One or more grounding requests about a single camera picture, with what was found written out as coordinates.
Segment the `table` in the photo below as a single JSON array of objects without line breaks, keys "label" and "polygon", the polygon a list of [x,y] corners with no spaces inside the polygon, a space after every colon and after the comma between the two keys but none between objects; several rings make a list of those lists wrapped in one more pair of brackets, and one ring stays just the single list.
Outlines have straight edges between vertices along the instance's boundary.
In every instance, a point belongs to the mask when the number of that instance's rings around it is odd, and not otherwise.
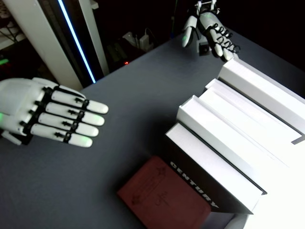
[{"label": "table", "polygon": [[[304,96],[305,73],[235,34],[240,58]],[[223,62],[199,57],[181,37],[83,90],[106,103],[105,125],[84,149],[40,137],[28,146],[0,139],[2,229],[142,229],[116,191],[162,146],[178,105],[215,78]],[[232,214],[213,213],[204,229],[223,229]]]}]

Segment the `robotic hand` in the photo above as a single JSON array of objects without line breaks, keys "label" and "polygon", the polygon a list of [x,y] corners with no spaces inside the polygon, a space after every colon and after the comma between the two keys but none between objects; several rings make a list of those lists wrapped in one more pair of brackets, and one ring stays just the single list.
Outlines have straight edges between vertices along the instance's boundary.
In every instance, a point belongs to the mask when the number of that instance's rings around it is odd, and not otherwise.
[{"label": "robotic hand", "polygon": [[15,144],[19,137],[38,135],[75,146],[90,147],[108,112],[105,104],[87,100],[68,87],[33,78],[0,82],[0,129]]},{"label": "robotic hand", "polygon": [[[200,55],[208,54],[210,48],[216,57],[221,57],[224,61],[232,58],[238,58],[237,53],[240,50],[238,45],[233,44],[229,38],[230,33],[218,20],[216,15],[219,9],[216,8],[216,0],[198,1],[194,12],[187,20],[184,26],[184,36],[182,46],[186,47],[193,40],[193,32],[197,34],[197,51]],[[199,38],[197,29],[202,34]]]}]

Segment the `stack of books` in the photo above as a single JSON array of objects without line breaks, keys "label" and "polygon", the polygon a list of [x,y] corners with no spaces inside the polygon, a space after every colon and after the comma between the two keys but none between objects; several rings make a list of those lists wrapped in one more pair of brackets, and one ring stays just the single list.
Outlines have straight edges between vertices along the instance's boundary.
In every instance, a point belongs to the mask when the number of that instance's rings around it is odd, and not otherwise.
[{"label": "stack of books", "polygon": [[252,214],[305,152],[305,100],[239,59],[177,121],[163,159],[216,212]]}]

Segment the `dark background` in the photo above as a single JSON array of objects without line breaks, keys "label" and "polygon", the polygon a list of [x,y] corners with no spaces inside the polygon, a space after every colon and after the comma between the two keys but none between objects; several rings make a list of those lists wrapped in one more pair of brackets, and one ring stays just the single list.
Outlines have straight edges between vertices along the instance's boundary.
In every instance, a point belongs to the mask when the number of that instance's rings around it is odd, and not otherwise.
[{"label": "dark background", "polygon": [[[150,28],[159,44],[170,39],[171,17],[176,0],[97,0],[95,11],[103,43],[109,43],[132,31],[141,37]],[[178,35],[187,19],[192,0],[178,0],[174,35]],[[222,23],[305,71],[305,45],[302,37],[304,13],[302,1],[218,0]]]}]

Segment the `book cover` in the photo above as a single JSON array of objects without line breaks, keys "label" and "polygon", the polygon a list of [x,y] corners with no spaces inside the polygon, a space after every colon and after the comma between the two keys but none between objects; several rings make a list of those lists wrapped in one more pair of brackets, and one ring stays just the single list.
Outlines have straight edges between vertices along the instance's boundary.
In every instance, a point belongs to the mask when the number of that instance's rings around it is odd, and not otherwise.
[{"label": "book cover", "polygon": [[211,212],[210,205],[157,156],[118,195],[149,229],[198,229]]}]

